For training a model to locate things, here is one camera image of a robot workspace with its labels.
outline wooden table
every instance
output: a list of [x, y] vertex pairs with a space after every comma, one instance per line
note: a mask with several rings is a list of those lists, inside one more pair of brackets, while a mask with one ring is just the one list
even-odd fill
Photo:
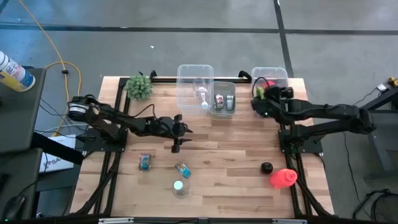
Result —
[[[104, 77], [98, 98], [100, 102], [114, 105], [119, 78]], [[289, 85], [293, 87], [296, 98], [307, 100], [303, 79], [291, 78]], [[193, 141], [185, 142], [178, 154], [171, 153], [171, 139], [137, 137], [129, 133], [119, 167], [112, 216], [294, 216], [289, 188], [273, 189], [269, 177], [260, 172], [263, 162], [271, 162], [274, 171], [286, 168], [277, 137], [279, 125], [273, 119], [254, 115], [249, 104], [249, 84], [237, 84], [236, 87], [236, 113], [231, 120], [183, 116], [183, 122], [193, 131], [184, 137]], [[133, 101], [129, 114], [136, 114], [153, 103], [157, 116], [173, 117], [180, 113], [175, 95], [175, 84], [156, 83], [151, 99]], [[147, 110], [141, 116], [152, 116], [152, 110]], [[312, 120], [302, 123], [311, 125]], [[149, 172], [138, 169], [139, 155], [142, 153], [152, 154]], [[98, 185], [103, 157], [103, 152], [95, 152], [83, 161], [71, 212], [81, 208]], [[326, 210], [333, 213], [321, 160], [312, 154], [303, 154], [302, 160], [309, 189]], [[184, 199], [174, 197], [171, 190], [172, 183], [181, 178], [174, 168], [177, 161], [185, 163], [192, 172], [189, 178], [190, 195]], [[304, 211], [301, 190], [297, 192], [300, 208]], [[108, 190], [105, 189], [102, 208], [105, 207], [107, 194]]]

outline succulent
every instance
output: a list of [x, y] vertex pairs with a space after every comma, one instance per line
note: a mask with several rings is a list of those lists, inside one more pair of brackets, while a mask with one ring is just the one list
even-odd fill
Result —
[[153, 85], [149, 78], [142, 75], [130, 77], [124, 89], [130, 99], [147, 100], [152, 94]]

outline gray floor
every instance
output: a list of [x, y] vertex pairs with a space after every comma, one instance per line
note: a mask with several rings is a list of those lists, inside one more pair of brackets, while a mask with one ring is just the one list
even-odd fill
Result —
[[[280, 0], [286, 29], [396, 30], [394, 0]], [[116, 27], [278, 28], [272, 0], [90, 0], [26, 1], [43, 24]], [[16, 0], [0, 14], [3, 24], [31, 23]], [[105, 75], [135, 75], [138, 71], [173, 76], [185, 63], [209, 64], [216, 76], [234, 77], [253, 67], [285, 67], [279, 34], [172, 33], [172, 32], [68, 32], [49, 36], [63, 59], [83, 74], [82, 95], [98, 95]], [[23, 65], [44, 67], [58, 61], [45, 36], [36, 30], [0, 30], [0, 50]], [[294, 77], [304, 78], [313, 103], [352, 104], [376, 85], [396, 75], [396, 35], [287, 35]], [[43, 99], [59, 113], [65, 111], [61, 66], [51, 68]], [[69, 90], [77, 92], [77, 74], [70, 69]], [[377, 96], [375, 92], [363, 103]], [[57, 126], [60, 118], [39, 111], [36, 129]], [[343, 134], [322, 140], [326, 174], [335, 213], [349, 218], [359, 203], [348, 170]], [[366, 136], [347, 133], [351, 165], [359, 197], [397, 182], [365, 183], [362, 177], [380, 169]], [[59, 215], [69, 192], [59, 192], [59, 204], [44, 196], [39, 210]], [[363, 212], [359, 218], [369, 219]]]

